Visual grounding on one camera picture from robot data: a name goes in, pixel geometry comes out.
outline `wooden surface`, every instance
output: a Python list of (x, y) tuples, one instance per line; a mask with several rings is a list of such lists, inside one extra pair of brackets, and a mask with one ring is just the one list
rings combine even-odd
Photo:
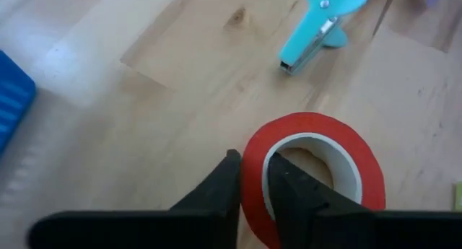
[[(366, 140), (388, 208), (451, 209), (462, 0), (419, 1), (393, 0), (372, 37), (386, 0), (369, 0), (347, 47), (289, 77), (277, 53), (306, 0), (0, 0), (0, 48), (39, 87), (0, 162), (0, 247), (55, 211), (166, 209), (259, 126), (304, 110)], [(331, 185), (322, 162), (286, 155)], [(245, 221), (238, 242), (263, 247)]]

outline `wooden table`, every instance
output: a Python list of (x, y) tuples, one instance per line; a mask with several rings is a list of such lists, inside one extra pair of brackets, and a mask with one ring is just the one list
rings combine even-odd
[[(39, 94), (0, 164), (0, 247), (64, 209), (166, 209), (265, 122), (354, 128), (390, 209), (451, 209), (462, 179), (462, 0), (369, 0), (351, 43), (295, 77), (277, 53), (306, 0), (0, 0), (0, 48)], [(322, 162), (289, 156), (329, 183)], [(241, 248), (259, 248), (241, 222)]]

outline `blue object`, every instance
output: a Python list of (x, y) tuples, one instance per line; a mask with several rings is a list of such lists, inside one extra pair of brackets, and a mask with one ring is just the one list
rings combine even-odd
[(0, 51), (0, 154), (35, 98), (35, 83)]
[[(308, 13), (279, 54), (283, 69), (289, 73), (295, 73), (303, 67), (323, 46), (345, 46), (348, 37), (339, 26), (339, 17), (357, 11), (367, 0), (308, 1)], [(331, 22), (332, 27), (324, 30), (329, 20), (335, 22)]]

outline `red tape roll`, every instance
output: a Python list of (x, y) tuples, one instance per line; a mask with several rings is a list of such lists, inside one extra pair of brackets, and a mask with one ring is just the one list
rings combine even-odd
[(245, 148), (241, 199), (255, 235), (271, 249), (280, 248), (266, 180), (269, 158), (277, 150), (299, 147), (326, 162), (334, 190), (369, 209), (385, 208), (385, 184), (374, 154), (346, 124), (318, 113), (293, 113), (261, 127)]

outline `wood knot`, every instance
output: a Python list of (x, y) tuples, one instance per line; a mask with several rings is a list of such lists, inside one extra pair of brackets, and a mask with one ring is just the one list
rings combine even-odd
[(239, 25), (244, 21), (244, 18), (245, 18), (245, 8), (241, 7), (231, 15), (226, 25)]

